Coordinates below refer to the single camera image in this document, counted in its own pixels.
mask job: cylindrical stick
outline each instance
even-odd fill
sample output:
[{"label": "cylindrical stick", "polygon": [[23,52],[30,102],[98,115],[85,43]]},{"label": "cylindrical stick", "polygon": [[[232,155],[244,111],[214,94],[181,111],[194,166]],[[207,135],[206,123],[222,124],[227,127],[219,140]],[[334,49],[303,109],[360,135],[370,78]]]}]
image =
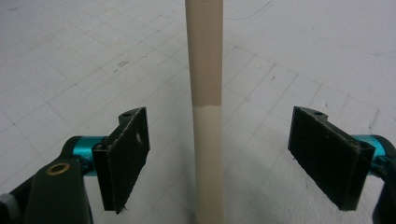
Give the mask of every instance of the cylindrical stick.
[{"label": "cylindrical stick", "polygon": [[221,165],[222,0],[186,0],[196,222],[224,223]]}]

